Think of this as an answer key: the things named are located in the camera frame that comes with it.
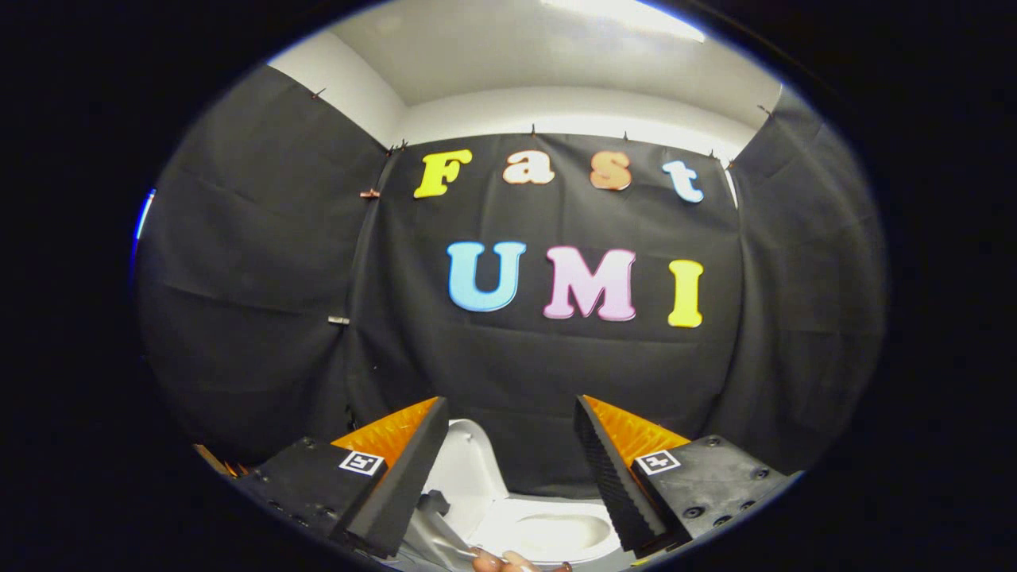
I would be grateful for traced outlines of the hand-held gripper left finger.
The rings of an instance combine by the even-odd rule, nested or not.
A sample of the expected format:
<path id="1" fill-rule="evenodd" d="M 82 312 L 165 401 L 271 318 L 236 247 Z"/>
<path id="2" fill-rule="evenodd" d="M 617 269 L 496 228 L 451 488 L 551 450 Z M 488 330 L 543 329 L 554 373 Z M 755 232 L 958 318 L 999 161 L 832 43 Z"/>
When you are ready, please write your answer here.
<path id="1" fill-rule="evenodd" d="M 304 437 L 235 485 L 305 535 L 344 551 L 395 556 L 448 432 L 435 396 L 337 439 Z"/>

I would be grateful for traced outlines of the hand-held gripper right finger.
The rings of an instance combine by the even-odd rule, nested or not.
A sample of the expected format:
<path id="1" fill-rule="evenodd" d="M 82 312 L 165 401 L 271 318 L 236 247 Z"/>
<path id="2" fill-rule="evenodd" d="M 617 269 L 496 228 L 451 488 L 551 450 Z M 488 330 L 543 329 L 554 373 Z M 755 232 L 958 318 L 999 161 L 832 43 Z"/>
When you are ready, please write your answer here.
<path id="1" fill-rule="evenodd" d="M 689 439 L 588 395 L 575 398 L 574 433 L 622 549 L 640 560 L 698 549 L 798 481 L 730 439 Z"/>

